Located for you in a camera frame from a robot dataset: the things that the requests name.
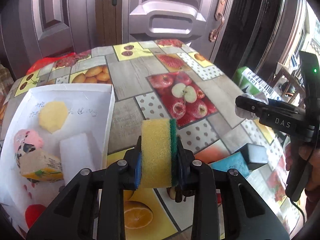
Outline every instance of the yellow sponge piece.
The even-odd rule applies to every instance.
[[[64,102],[52,101],[46,103],[39,113],[39,125],[53,133],[63,126],[68,117],[68,108]]]
[[[170,120],[144,120],[141,127],[141,183],[144,188],[170,187]]]

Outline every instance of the cable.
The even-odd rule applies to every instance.
[[[313,155],[313,152],[315,151],[315,149],[317,148],[317,143],[318,143],[318,136],[319,136],[319,128],[320,128],[320,124],[318,123],[317,126],[316,126],[316,136],[315,136],[315,139],[316,139],[316,143],[315,143],[315,146],[313,147],[309,157],[307,158],[307,161],[306,161],[306,166],[307,166],[307,163],[310,161],[312,155]]]
[[[298,205],[295,202],[293,202],[291,199],[290,199],[290,202],[292,205],[294,205],[296,207],[296,209],[298,209],[301,212],[302,218],[303,218],[303,224],[304,224],[306,222],[306,217],[304,215],[303,210],[301,208],[299,208]]]

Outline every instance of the cherry image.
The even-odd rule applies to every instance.
[[[124,49],[128,49],[128,50],[133,49],[133,48],[134,48],[133,45],[128,45],[128,46],[125,46],[125,47],[124,47]]]
[[[133,54],[132,51],[124,51],[121,53],[123,56],[131,56]]]
[[[21,87],[20,87],[20,90],[24,89],[26,87],[26,85],[28,85],[28,82],[24,82]]]
[[[26,80],[28,81],[28,80],[30,80],[32,77],[33,77],[33,74],[29,75]]]

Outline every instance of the pink sponge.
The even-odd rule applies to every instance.
[[[22,129],[16,133],[13,139],[15,152],[19,150],[22,143],[32,144],[36,148],[43,147],[43,140],[35,130]]]

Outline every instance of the red plastic bag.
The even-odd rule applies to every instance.
[[[74,56],[76,55],[75,52],[72,52],[72,53],[69,53],[67,55],[64,55],[62,57],[45,57],[45,58],[42,58],[40,60],[38,60],[37,62],[35,62],[31,68],[29,68],[29,70],[27,71],[26,75],[40,69],[40,68],[43,68],[44,66],[47,66],[49,65],[50,63],[53,63],[53,62],[56,62],[58,61],[59,59],[62,59],[62,58],[66,58],[66,57],[71,57],[71,56]]]

